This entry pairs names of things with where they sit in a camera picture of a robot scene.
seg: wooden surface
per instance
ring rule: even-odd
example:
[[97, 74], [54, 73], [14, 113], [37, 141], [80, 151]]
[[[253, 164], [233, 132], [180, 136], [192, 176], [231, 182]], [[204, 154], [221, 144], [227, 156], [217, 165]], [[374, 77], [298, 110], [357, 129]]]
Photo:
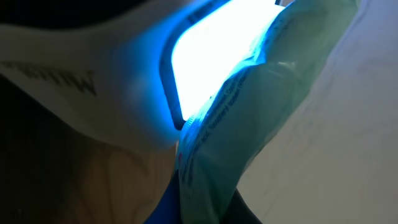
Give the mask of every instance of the wooden surface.
[[125, 151], [69, 128], [0, 78], [0, 223], [142, 223], [175, 148]]

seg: blue light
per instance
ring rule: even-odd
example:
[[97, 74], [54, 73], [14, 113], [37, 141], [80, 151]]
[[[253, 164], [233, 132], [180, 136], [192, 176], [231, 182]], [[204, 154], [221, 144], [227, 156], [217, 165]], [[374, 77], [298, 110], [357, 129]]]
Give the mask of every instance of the blue light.
[[184, 120], [220, 89], [281, 10], [274, 1], [232, 0], [181, 35], [172, 66]]

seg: clear plastic bag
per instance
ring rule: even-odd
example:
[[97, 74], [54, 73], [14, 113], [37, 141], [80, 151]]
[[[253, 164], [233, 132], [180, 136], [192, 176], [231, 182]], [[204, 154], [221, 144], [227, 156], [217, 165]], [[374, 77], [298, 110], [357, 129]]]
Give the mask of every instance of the clear plastic bag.
[[176, 161], [183, 223], [220, 222], [240, 176], [308, 95], [359, 4], [293, 2], [187, 121]]

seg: plastic bag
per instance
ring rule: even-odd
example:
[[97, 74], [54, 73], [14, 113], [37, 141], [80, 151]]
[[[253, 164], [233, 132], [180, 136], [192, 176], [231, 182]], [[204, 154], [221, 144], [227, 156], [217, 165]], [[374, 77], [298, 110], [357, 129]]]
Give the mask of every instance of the plastic bag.
[[296, 0], [185, 124], [176, 169], [184, 224], [219, 223], [240, 176], [308, 95], [357, 0]]

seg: glowing screen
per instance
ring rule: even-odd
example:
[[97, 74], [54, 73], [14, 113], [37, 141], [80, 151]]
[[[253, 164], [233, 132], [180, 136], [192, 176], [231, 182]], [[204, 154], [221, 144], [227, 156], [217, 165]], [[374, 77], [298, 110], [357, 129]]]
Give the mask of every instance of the glowing screen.
[[172, 66], [184, 120], [220, 89], [281, 10], [274, 1], [232, 0], [181, 35]]

